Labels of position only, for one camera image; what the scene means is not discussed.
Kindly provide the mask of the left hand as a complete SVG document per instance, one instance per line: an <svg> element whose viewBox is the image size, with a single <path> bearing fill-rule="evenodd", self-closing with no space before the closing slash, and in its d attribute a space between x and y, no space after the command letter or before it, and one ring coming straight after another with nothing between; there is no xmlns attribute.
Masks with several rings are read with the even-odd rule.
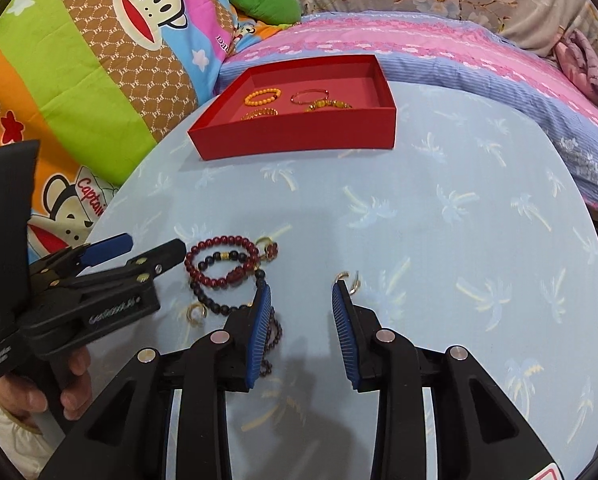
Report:
<svg viewBox="0 0 598 480"><path fill-rule="evenodd" d="M79 419L93 400L89 368L91 355L86 347L72 352L68 360L69 370L75 375L60 395L67 420ZM32 416L48 409L45 395L29 380L5 375L0 378L0 407L22 424L35 427Z"/></svg>

